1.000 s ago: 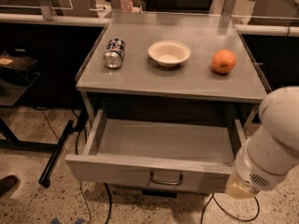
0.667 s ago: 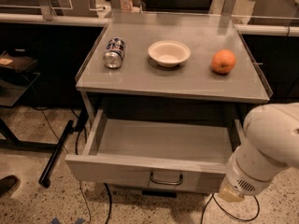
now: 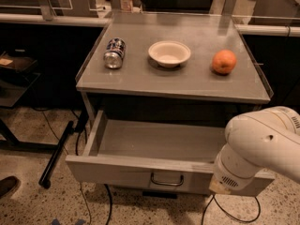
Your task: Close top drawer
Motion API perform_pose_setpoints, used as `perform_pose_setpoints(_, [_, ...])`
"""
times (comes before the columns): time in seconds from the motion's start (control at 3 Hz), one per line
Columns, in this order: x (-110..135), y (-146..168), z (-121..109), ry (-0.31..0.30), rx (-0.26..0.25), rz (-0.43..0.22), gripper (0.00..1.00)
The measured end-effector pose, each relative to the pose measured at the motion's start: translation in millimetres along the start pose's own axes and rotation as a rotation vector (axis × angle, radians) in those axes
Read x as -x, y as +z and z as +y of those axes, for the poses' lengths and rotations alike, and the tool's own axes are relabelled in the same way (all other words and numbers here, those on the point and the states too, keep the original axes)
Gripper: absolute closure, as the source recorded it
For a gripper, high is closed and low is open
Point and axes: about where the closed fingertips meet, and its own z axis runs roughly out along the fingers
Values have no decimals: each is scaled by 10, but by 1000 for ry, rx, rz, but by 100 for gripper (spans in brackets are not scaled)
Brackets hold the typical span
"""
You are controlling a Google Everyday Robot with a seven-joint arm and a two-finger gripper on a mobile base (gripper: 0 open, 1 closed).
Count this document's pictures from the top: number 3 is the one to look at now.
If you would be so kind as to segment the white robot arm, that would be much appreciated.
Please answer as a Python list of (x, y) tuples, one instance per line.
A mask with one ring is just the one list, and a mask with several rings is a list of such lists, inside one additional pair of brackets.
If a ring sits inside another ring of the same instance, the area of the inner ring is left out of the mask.
[(300, 114), (283, 106), (246, 112), (225, 127), (209, 189), (230, 194), (266, 168), (300, 183)]

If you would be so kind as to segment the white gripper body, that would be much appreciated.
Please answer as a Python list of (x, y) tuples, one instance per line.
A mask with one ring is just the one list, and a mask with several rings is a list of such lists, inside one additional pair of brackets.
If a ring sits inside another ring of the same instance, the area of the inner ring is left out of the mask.
[(210, 184), (209, 184), (209, 189), (216, 193), (216, 194), (225, 194), (225, 195), (229, 195), (232, 192), (225, 187), (224, 185), (222, 185), (215, 176), (212, 176)]

